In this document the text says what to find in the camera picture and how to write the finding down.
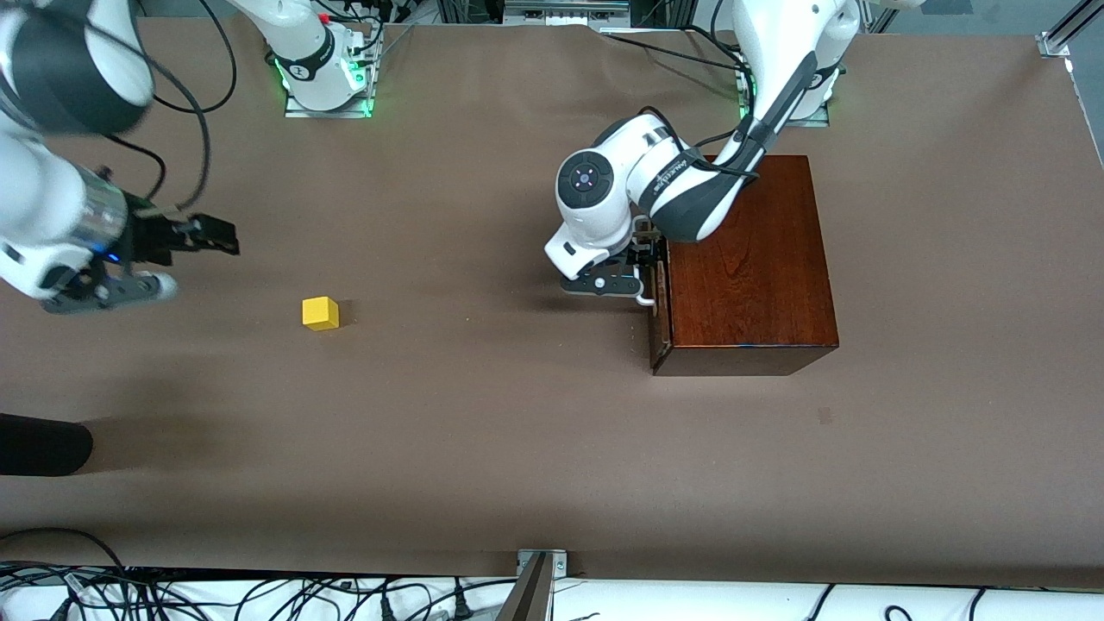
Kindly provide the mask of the wooden drawer with white handle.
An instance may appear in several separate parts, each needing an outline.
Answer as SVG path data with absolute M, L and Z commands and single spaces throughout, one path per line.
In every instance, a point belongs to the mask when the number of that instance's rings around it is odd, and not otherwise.
M 665 241 L 659 235 L 648 235 L 650 241 Z M 640 271 L 640 278 L 645 283 L 643 298 L 651 299 L 649 326 L 649 366 L 655 376 L 658 376 L 662 364 L 673 348 L 673 326 L 671 326 L 671 304 L 668 283 L 668 252 L 662 264 L 658 265 L 654 272 Z

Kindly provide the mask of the yellow cube block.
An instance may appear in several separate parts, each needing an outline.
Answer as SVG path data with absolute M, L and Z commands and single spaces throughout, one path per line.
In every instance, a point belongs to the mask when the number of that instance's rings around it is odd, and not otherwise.
M 301 325 L 314 331 L 340 329 L 342 310 L 333 298 L 307 298 L 301 302 Z

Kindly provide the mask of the dark wooden cabinet box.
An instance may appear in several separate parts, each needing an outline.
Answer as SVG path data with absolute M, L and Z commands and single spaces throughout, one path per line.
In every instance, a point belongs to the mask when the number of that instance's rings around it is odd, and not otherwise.
M 658 376 L 790 376 L 840 345 L 804 154 L 769 154 L 713 235 L 667 243 L 673 348 Z

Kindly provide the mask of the black foam cylinder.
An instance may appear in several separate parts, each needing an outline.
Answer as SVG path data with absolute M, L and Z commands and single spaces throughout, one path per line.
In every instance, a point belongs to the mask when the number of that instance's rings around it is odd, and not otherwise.
M 94 439 L 78 422 L 0 413 L 0 475 L 62 477 L 91 459 Z

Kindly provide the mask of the brown table cover sheet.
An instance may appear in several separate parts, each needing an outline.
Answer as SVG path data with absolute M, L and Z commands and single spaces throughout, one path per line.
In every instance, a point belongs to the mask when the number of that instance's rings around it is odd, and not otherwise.
M 82 421 L 0 533 L 130 565 L 1104 586 L 1104 169 L 1029 36 L 875 35 L 811 162 L 840 347 L 655 377 L 631 299 L 560 290 L 555 172 L 652 105 L 735 122 L 725 71 L 584 27 L 395 28 L 370 119 L 288 119 L 248 21 L 176 299 L 52 316 L 0 280 L 0 412 Z M 333 298 L 340 329 L 301 325 Z

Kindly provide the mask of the dark angled metal bar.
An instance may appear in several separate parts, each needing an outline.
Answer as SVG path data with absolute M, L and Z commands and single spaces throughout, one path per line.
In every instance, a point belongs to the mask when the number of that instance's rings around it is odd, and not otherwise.
M 514 581 L 493 621 L 549 621 L 553 601 L 552 561 L 537 555 Z

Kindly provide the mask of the grey metal rail unit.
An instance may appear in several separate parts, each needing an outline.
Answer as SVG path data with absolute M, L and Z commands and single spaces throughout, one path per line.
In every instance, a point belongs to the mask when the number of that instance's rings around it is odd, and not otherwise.
M 631 28 L 630 0 L 501 0 L 505 25 Z

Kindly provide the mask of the small metal corner bracket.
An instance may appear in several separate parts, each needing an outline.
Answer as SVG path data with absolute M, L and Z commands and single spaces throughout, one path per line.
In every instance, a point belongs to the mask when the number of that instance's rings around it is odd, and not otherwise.
M 564 549 L 537 549 L 524 548 L 517 551 L 516 573 L 520 577 L 524 573 L 526 567 L 537 558 L 537 555 L 545 554 L 552 561 L 552 579 L 563 580 L 567 578 L 567 551 Z

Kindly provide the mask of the aluminium frame profile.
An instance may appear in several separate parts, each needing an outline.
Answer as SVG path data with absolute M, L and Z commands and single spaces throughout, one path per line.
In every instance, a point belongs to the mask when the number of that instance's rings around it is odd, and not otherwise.
M 1036 36 L 1038 50 L 1044 57 L 1064 57 L 1070 54 L 1070 44 L 1089 30 L 1100 17 L 1104 17 L 1104 0 L 1078 0 L 1057 24 Z

